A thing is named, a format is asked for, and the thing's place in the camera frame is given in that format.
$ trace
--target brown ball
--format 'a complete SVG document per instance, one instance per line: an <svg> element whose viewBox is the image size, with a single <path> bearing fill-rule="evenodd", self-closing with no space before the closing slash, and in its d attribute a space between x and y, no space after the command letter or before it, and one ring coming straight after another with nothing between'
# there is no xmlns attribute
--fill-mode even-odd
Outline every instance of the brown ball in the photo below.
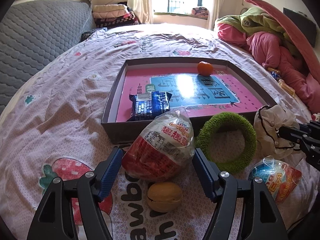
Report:
<svg viewBox="0 0 320 240"><path fill-rule="evenodd" d="M169 212L181 204L182 189L173 182L153 184L147 194L148 206L157 212Z"/></svg>

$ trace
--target green blanket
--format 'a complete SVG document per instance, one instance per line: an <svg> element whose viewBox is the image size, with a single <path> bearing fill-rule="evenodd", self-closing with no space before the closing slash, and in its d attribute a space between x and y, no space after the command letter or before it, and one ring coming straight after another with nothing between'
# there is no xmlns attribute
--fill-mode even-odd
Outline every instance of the green blanket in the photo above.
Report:
<svg viewBox="0 0 320 240"><path fill-rule="evenodd" d="M290 37L282 26L259 7L249 8L241 15L228 15L217 19L215 24L225 23L235 27L242 33L251 36L257 32L268 32L277 35L293 56L302 58L300 52L291 41Z"/></svg>

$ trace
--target strawberry print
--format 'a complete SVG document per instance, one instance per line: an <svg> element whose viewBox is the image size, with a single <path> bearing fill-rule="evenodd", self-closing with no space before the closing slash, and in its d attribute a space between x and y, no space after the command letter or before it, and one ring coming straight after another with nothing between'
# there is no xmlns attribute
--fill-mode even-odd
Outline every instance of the strawberry print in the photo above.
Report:
<svg viewBox="0 0 320 240"><path fill-rule="evenodd" d="M134 43L137 43L137 41L124 41L124 42L121 42L121 43L116 44L116 45L113 46L113 47L114 47L114 48L119 48L119 47L121 47L121 46L129 45L129 44L134 44Z"/></svg>
<svg viewBox="0 0 320 240"><path fill-rule="evenodd" d="M191 53L189 51L183 51L183 50L174 50L172 52L174 55L179 55L179 56L190 56Z"/></svg>
<svg viewBox="0 0 320 240"><path fill-rule="evenodd" d="M87 165L80 161L70 158L60 158L56 160L52 166L46 164L43 166L43 173L45 177L39 180L39 184L44 188L43 193L48 188L52 179L55 177L60 177L63 180L79 179L87 171L92 171ZM112 209L112 195L105 198L101 203L99 203L101 211L104 211L108 215ZM80 208L77 198L72 199L73 217L76 225L82 225L82 219L80 214Z"/></svg>

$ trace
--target gray quilted mattress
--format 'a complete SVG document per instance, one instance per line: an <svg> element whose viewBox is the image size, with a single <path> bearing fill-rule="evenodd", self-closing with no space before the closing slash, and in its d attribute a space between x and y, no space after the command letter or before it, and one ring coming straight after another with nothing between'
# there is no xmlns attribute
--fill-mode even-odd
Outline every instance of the gray quilted mattress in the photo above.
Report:
<svg viewBox="0 0 320 240"><path fill-rule="evenodd" d="M95 28L89 0L11 6L0 22L0 113L16 91Z"/></svg>

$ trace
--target barcode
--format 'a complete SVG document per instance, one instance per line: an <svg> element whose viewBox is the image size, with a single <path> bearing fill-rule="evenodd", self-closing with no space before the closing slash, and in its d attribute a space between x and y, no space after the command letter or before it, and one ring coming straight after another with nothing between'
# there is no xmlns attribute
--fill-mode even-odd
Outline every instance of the barcode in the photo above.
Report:
<svg viewBox="0 0 320 240"><path fill-rule="evenodd" d="M151 93L144 93L137 95L137 101L149 101L151 100Z"/></svg>
<svg viewBox="0 0 320 240"><path fill-rule="evenodd" d="M175 147L170 142L167 142L162 149L168 156L173 158L176 162L181 162L184 154L179 148Z"/></svg>

